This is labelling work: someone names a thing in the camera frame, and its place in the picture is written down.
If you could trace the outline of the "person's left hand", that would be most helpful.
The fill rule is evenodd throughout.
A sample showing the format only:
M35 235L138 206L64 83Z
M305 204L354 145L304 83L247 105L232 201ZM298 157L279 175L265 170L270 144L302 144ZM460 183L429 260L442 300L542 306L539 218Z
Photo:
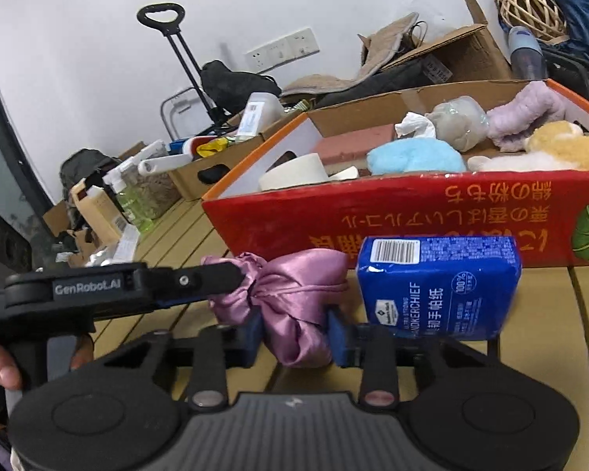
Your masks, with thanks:
M78 369L93 361L94 342L89 335L79 338L71 360L71 370ZM15 366L15 360L0 346L0 385L7 390L20 390L22 376Z

